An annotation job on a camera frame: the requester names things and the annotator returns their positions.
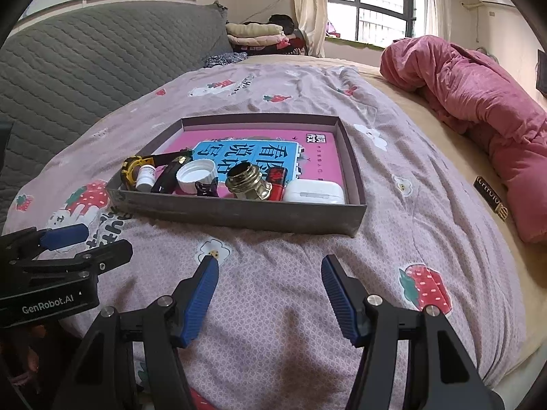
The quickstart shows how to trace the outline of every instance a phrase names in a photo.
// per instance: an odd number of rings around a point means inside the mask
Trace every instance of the headboard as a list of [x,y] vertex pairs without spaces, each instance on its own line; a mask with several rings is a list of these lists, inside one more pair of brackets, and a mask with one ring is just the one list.
[[108,3],[36,23],[0,50],[0,121],[14,121],[0,174],[0,229],[24,184],[97,120],[231,52],[226,8]]

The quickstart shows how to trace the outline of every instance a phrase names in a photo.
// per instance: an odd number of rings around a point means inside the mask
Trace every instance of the metal bolt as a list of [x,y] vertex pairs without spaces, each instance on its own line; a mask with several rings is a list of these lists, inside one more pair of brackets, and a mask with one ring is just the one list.
[[430,316],[437,317],[439,314],[441,314],[441,310],[437,308],[435,305],[428,305],[426,306],[426,313]]
[[101,316],[110,317],[114,314],[114,311],[115,310],[113,306],[105,306],[105,308],[101,310]]
[[371,305],[378,306],[382,304],[384,299],[379,297],[379,295],[370,295],[369,297],[366,298],[366,301]]
[[158,299],[159,306],[169,306],[173,303],[173,298],[171,296],[162,296]]

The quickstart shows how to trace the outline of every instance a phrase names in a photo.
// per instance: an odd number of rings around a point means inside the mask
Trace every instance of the stack of folded bedding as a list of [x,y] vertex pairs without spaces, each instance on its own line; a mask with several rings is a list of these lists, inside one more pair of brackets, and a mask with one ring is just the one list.
[[267,54],[306,54],[306,43],[299,31],[289,35],[278,24],[226,24],[228,40],[234,52],[246,52],[249,56]]

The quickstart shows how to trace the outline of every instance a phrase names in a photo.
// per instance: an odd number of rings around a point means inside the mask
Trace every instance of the window sill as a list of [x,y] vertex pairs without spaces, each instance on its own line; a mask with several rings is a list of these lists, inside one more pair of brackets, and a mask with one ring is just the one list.
[[361,43],[359,41],[344,40],[344,39],[339,39],[337,37],[325,36],[325,41],[328,41],[329,43],[335,43],[337,45],[351,46],[356,49],[372,49],[373,51],[380,51],[380,52],[383,52],[385,50],[385,48],[381,46],[372,45],[371,43]]

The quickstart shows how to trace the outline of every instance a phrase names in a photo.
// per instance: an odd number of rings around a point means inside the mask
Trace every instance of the curtain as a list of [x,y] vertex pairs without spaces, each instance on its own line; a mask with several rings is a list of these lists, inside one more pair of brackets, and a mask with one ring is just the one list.
[[426,34],[450,41],[451,0],[427,0]]
[[294,0],[298,28],[305,34],[310,55],[324,57],[327,0]]

